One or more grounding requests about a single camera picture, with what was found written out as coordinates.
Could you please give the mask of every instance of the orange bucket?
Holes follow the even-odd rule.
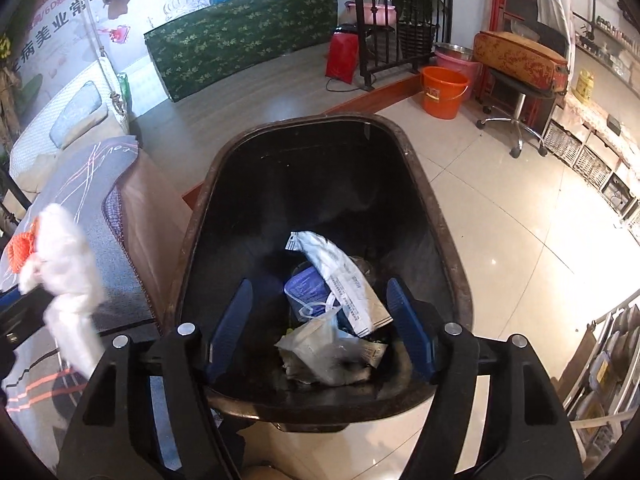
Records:
[[[455,118],[470,84],[468,77],[441,66],[426,66],[420,74],[424,111],[439,119]]]

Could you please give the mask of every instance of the white curtain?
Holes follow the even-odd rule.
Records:
[[[574,72],[575,34],[571,0],[538,0],[538,21],[562,32],[569,43],[569,81]]]

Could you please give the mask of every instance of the blue gripper pad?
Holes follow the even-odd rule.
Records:
[[[428,382],[436,372],[433,341],[422,329],[411,301],[396,278],[386,284],[386,307],[394,318],[414,370]]]
[[[213,383],[226,372],[236,350],[236,345],[246,325],[254,304],[254,289],[249,280],[242,280],[238,291],[226,308],[222,319],[209,341],[207,379]]]

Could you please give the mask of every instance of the silver screw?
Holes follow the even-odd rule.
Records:
[[[449,335],[462,334],[462,327],[458,323],[447,323],[444,326],[444,331]]]
[[[524,348],[529,341],[527,338],[520,334],[514,334],[511,336],[511,342],[516,345],[518,348]]]
[[[193,323],[182,323],[178,327],[178,334],[191,335],[196,331],[196,326]]]
[[[120,335],[117,335],[115,338],[113,338],[113,341],[111,342],[111,344],[115,348],[122,348],[123,346],[126,346],[128,342],[129,342],[129,338],[124,334],[120,334]]]

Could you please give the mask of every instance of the orange knitted item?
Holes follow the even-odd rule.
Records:
[[[38,235],[38,217],[31,224],[28,231],[17,234],[9,240],[6,246],[6,256],[14,274],[18,274],[27,258],[36,251],[36,236]]]

